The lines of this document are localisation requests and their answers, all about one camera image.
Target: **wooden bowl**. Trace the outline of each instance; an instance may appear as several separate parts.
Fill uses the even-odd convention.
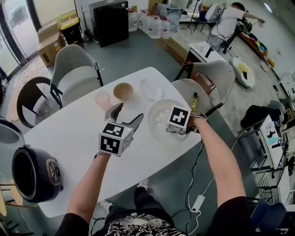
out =
[[[113,92],[116,98],[127,101],[133,95],[133,87],[128,83],[120,83],[116,85]]]

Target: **pink cup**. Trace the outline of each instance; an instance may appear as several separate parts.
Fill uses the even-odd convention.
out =
[[[105,112],[112,107],[110,95],[108,92],[101,91],[95,96],[97,105]]]

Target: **black rice cooker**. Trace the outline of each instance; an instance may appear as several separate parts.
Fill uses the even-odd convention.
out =
[[[28,202],[54,199],[62,190],[58,164],[44,150],[24,144],[21,131],[0,118],[0,149],[16,149],[12,159],[12,176],[20,195]]]

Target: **sneaker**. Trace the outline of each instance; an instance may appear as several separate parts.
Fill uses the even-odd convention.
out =
[[[138,183],[137,187],[144,187],[147,190],[149,187],[149,180],[145,179],[145,180],[140,181]]]
[[[110,206],[114,205],[111,202],[106,201],[106,200],[101,201],[100,204],[101,204],[102,208],[104,208],[105,210],[107,210],[107,212],[110,212],[109,211]]]

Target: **backpack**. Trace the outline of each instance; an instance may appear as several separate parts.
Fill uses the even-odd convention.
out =
[[[222,14],[224,12],[224,10],[226,9],[226,3],[223,4],[213,4],[211,5],[211,7],[208,9],[207,13],[206,13],[206,20],[208,22],[212,22],[212,23],[220,23]]]

